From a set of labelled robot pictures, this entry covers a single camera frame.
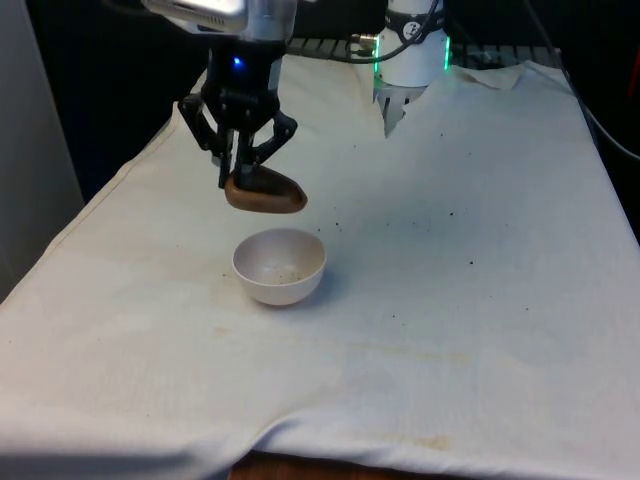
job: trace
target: bowl rim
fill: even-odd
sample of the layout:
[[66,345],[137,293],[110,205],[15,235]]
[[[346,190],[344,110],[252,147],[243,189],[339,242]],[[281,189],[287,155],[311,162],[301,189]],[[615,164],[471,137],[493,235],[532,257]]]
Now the bowl rim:
[[[255,280],[251,280],[250,278],[247,278],[245,275],[243,275],[242,273],[240,273],[240,271],[238,270],[238,267],[236,266],[236,256],[238,253],[238,250],[240,250],[240,247],[242,247],[245,243],[247,243],[249,240],[253,239],[254,237],[257,237],[259,235],[264,235],[265,233],[269,233],[269,232],[293,232],[293,233],[303,233],[311,238],[314,238],[315,240],[317,240],[318,242],[320,242],[320,246],[322,247],[322,264],[309,276],[303,278],[302,280],[297,280],[295,282],[291,282],[291,283],[283,283],[283,284],[273,284],[273,283],[263,283],[263,282],[257,282]],[[295,285],[300,285],[303,283],[308,282],[309,280],[311,280],[312,278],[316,277],[317,275],[319,275],[320,273],[322,273],[324,271],[324,269],[327,266],[327,249],[324,246],[324,242],[322,240],[320,240],[316,235],[314,235],[311,232],[307,232],[306,230],[301,230],[299,228],[269,228],[267,230],[262,230],[260,232],[256,232],[252,235],[249,235],[247,238],[245,238],[242,242],[240,242],[238,244],[238,246],[236,247],[236,249],[233,252],[233,257],[231,258],[231,266],[233,267],[233,271],[235,272],[235,274],[241,278],[242,280],[244,280],[245,282],[248,282],[252,285],[256,285],[258,287],[268,287],[268,288],[286,288],[286,287],[292,287]]]

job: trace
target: cable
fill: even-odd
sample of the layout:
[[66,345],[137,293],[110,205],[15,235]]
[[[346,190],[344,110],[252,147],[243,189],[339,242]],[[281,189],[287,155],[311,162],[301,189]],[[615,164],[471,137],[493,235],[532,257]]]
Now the cable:
[[438,8],[439,2],[440,0],[433,0],[431,3],[431,7],[429,8],[429,12],[427,13],[426,18],[424,19],[424,22],[422,22],[422,25],[420,25],[420,28],[416,31],[416,33],[404,44],[400,45],[393,52],[389,52],[386,55],[382,55],[380,57],[375,57],[375,58],[347,58],[347,57],[338,57],[333,54],[325,55],[323,53],[307,51],[300,48],[289,48],[287,53],[289,53],[290,55],[296,55],[298,57],[314,58],[317,60],[333,60],[334,62],[348,63],[351,65],[372,65],[374,63],[386,62],[387,60],[391,60],[392,58],[400,55],[402,52],[404,52],[406,49],[408,49],[411,45],[413,45],[420,39],[420,37],[422,36],[422,33],[425,31],[425,29],[429,25],[429,22],[431,22],[431,17],[433,17],[433,14],[436,11],[436,8]]
[[578,100],[578,103],[580,104],[580,108],[584,112],[585,116],[589,120],[591,120],[596,127],[598,127],[598,130],[600,130],[600,132],[605,136],[605,138],[609,142],[611,142],[611,144],[614,147],[616,147],[618,150],[620,150],[622,153],[624,153],[626,156],[628,156],[632,160],[640,162],[640,155],[632,152],[628,148],[624,147],[620,142],[618,142],[613,137],[613,135],[611,135],[604,128],[604,126],[596,118],[596,116],[593,114],[593,112],[585,105],[584,101],[582,100],[582,98],[578,94],[578,91],[576,90],[576,88],[574,87],[573,83],[571,82],[571,77],[569,75],[569,72],[567,71],[566,67],[564,66],[564,63],[563,63],[562,59],[560,58],[560,55],[558,54],[558,51],[553,47],[553,42],[551,41],[551,37],[549,36],[549,33],[547,32],[547,29],[544,28],[544,25],[540,21],[540,17],[538,17],[538,14],[534,10],[533,6],[531,5],[531,2],[529,0],[522,0],[522,3],[524,4],[524,7],[526,8],[527,12],[529,13],[529,16],[531,17],[531,20],[533,21],[536,29],[538,30],[538,33],[540,33],[540,36],[542,36],[542,39],[544,40],[544,43],[545,43],[547,49],[549,50],[549,53],[551,54],[551,57],[553,58],[553,61],[556,63],[556,66],[560,69],[560,71],[564,75],[564,78],[567,81],[567,84],[569,85],[569,88],[571,89],[571,93]]
[[157,16],[155,13],[150,12],[146,8],[128,7],[120,4],[118,0],[100,0],[100,3],[107,7],[109,10],[113,10],[116,13],[127,15],[129,17],[150,18]]

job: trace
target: gray wall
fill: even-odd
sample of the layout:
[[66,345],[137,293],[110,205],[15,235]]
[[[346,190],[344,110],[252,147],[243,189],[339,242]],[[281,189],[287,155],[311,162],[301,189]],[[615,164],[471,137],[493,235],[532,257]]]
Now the gray wall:
[[0,301],[82,207],[23,0],[0,0]]

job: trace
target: small bowl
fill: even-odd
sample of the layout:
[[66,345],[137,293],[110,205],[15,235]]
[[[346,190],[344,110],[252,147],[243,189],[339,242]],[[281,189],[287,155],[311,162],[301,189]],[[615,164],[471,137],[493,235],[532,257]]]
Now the small bowl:
[[319,238],[286,228],[247,238],[233,255],[233,270],[247,294],[273,306],[293,305],[311,295],[326,264]]

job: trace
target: green led light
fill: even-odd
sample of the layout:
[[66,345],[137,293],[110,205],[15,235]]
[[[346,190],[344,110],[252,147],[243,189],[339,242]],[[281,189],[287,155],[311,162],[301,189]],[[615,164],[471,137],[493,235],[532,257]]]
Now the green led light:
[[447,43],[444,47],[444,69],[449,70],[449,61],[451,58],[451,37],[447,37]]
[[[373,54],[373,58],[378,58],[379,56],[380,56],[380,35],[378,35],[376,37],[376,51]],[[375,73],[377,75],[379,70],[380,70],[380,64],[379,63],[374,63],[373,64],[373,73]]]

